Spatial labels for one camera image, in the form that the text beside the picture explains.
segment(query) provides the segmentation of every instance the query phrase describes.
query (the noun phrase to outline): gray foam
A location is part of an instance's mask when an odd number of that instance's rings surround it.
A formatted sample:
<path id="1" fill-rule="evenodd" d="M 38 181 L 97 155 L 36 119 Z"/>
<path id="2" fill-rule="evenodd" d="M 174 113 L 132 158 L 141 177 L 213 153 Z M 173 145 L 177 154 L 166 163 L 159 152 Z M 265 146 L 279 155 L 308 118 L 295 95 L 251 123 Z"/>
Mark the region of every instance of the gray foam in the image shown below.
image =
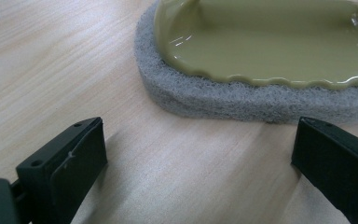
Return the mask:
<path id="1" fill-rule="evenodd" d="M 333 123 L 358 121 L 358 87 L 343 91 L 255 87 L 240 82 L 216 83 L 176 71 L 161 60 L 156 50 L 156 6 L 152 5 L 138 21 L 135 57 L 145 88 L 162 108 L 191 118 L 295 123 L 307 116 Z"/>

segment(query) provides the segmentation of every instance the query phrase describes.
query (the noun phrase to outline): green rubber mold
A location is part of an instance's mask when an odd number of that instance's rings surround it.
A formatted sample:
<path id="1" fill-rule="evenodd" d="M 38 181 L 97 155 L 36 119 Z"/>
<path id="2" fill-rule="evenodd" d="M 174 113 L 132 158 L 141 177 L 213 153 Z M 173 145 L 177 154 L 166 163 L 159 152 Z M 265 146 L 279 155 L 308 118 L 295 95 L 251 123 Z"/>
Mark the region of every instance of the green rubber mold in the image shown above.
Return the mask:
<path id="1" fill-rule="evenodd" d="M 191 76 L 255 86 L 358 86 L 358 4 L 328 0 L 160 0 L 161 58 Z"/>

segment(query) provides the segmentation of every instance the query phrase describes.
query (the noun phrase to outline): gray sponge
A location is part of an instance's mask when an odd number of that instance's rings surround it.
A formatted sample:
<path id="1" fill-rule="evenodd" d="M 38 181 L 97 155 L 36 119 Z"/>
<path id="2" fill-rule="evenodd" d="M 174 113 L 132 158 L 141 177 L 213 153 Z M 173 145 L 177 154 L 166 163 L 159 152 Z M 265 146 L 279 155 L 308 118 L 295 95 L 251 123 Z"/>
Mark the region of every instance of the gray sponge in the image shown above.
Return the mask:
<path id="1" fill-rule="evenodd" d="M 145 88 L 162 108 L 191 118 L 296 123 L 306 116 L 332 123 L 358 121 L 358 87 L 343 91 L 255 87 L 241 82 L 217 83 L 176 71 L 161 60 L 156 50 L 156 6 L 152 5 L 138 21 L 135 57 Z"/>

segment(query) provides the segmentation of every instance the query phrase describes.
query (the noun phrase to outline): wooden table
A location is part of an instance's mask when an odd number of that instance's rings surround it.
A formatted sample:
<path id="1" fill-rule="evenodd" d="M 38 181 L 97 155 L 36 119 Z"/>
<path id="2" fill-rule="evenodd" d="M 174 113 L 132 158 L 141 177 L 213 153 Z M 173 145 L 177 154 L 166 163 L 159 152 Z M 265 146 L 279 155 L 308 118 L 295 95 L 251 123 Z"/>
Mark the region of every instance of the wooden table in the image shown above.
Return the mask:
<path id="1" fill-rule="evenodd" d="M 289 223 L 301 196 L 296 125 L 186 119 L 155 105 L 133 53 L 153 2 L 0 0 L 0 177 L 14 181 L 55 135 L 102 117 L 109 165 L 74 223 Z M 358 124 L 343 128 L 358 136 Z M 312 216 L 302 223 L 319 223 Z"/>

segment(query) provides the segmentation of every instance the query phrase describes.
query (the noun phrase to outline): black clamp jaw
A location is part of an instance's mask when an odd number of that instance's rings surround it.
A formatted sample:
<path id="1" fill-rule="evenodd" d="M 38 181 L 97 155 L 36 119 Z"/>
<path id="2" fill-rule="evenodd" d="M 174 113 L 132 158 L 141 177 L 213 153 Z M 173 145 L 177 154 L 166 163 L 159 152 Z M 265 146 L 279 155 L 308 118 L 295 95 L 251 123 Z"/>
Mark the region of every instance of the black clamp jaw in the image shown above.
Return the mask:
<path id="1" fill-rule="evenodd" d="M 358 224 L 358 137 L 330 123 L 301 118 L 292 164 L 350 223 Z"/>
<path id="2" fill-rule="evenodd" d="M 80 121 L 0 179 L 0 224 L 68 224 L 107 164 L 101 118 Z"/>

